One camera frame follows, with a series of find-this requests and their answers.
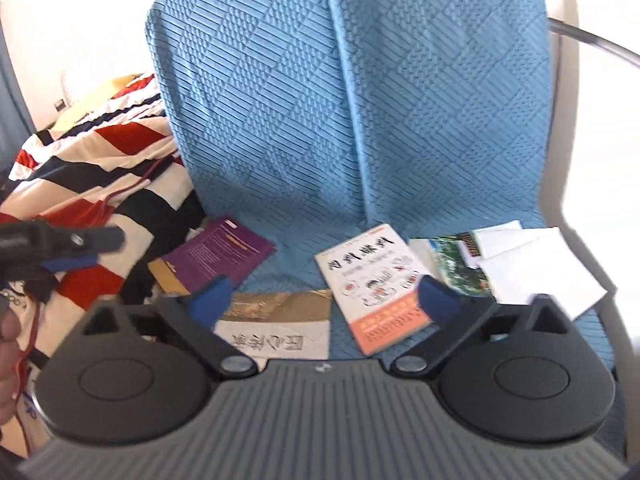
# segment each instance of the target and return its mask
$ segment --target metal screw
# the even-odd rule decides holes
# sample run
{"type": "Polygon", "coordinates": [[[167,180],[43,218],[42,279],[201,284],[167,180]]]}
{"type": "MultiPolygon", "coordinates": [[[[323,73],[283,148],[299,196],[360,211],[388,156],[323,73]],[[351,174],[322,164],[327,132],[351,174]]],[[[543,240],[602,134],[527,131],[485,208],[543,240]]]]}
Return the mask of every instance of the metal screw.
{"type": "Polygon", "coordinates": [[[82,247],[84,245],[84,238],[75,233],[71,235],[71,241],[78,247],[82,247]]]}
{"type": "Polygon", "coordinates": [[[417,374],[427,367],[427,361],[417,355],[404,355],[396,359],[396,368],[405,374],[417,374]]]}
{"type": "Polygon", "coordinates": [[[242,374],[254,366],[254,361],[246,355],[231,355],[222,359],[220,367],[228,374],[242,374]]]}

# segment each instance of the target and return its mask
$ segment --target orange label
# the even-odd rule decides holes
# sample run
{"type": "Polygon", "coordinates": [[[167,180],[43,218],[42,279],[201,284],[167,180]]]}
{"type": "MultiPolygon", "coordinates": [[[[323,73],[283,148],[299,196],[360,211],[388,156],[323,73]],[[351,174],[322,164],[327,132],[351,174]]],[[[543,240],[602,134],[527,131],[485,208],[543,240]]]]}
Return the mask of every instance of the orange label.
{"type": "Polygon", "coordinates": [[[350,329],[362,353],[371,355],[418,332],[430,322],[414,291],[354,321],[350,329]]]}

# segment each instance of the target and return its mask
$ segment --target purple book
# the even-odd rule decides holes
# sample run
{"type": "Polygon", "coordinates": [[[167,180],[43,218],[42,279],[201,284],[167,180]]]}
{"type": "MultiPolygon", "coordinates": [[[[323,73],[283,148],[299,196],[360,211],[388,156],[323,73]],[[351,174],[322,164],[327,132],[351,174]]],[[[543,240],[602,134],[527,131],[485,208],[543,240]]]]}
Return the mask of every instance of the purple book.
{"type": "Polygon", "coordinates": [[[227,276],[236,288],[274,250],[270,241],[225,216],[149,263],[149,270],[165,292],[191,294],[219,274],[227,276]]]}

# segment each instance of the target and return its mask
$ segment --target cartoon illustration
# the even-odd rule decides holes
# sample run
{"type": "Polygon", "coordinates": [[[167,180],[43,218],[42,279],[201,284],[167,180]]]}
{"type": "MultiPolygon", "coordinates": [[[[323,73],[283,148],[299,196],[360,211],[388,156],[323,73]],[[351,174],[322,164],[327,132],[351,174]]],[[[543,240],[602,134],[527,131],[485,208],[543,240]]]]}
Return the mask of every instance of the cartoon illustration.
{"type": "Polygon", "coordinates": [[[393,278],[393,274],[389,269],[381,269],[379,276],[374,276],[373,279],[379,281],[380,283],[386,283],[393,278]]]}
{"type": "Polygon", "coordinates": [[[350,296],[353,294],[358,288],[358,284],[356,282],[347,282],[342,286],[342,293],[345,296],[350,296]]]}
{"type": "Polygon", "coordinates": [[[391,265],[393,265],[394,269],[397,270],[398,272],[402,272],[412,263],[413,263],[413,260],[410,257],[408,257],[406,254],[404,254],[403,256],[400,256],[399,258],[394,258],[393,260],[391,260],[391,265]]]}
{"type": "Polygon", "coordinates": [[[365,306],[377,306],[384,303],[396,293],[394,288],[386,288],[380,280],[367,282],[367,288],[371,291],[371,297],[362,299],[362,303],[364,303],[365,306]]]}
{"type": "Polygon", "coordinates": [[[408,275],[404,277],[404,283],[402,284],[402,286],[404,286],[404,288],[411,288],[411,286],[418,281],[418,278],[420,278],[420,272],[418,272],[417,270],[412,270],[408,275]]]}

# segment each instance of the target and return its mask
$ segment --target black metal bar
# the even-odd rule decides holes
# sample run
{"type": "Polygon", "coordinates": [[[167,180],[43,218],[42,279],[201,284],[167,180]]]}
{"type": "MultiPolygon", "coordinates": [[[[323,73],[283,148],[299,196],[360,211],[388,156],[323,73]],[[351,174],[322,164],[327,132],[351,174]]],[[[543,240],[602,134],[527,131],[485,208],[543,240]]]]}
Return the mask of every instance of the black metal bar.
{"type": "Polygon", "coordinates": [[[596,36],[595,34],[591,34],[586,30],[582,30],[581,28],[574,27],[573,25],[569,25],[565,22],[561,22],[560,20],[555,20],[553,18],[549,18],[549,28],[551,32],[556,34],[561,34],[562,36],[567,36],[568,38],[573,38],[574,40],[580,41],[581,43],[590,44],[595,48],[599,48],[604,52],[608,52],[609,54],[613,54],[620,59],[624,59],[625,61],[631,63],[636,68],[640,68],[640,56],[635,52],[629,50],[628,48],[624,48],[623,46],[618,45],[617,43],[613,43],[612,41],[605,40],[600,36],[596,36]]]}

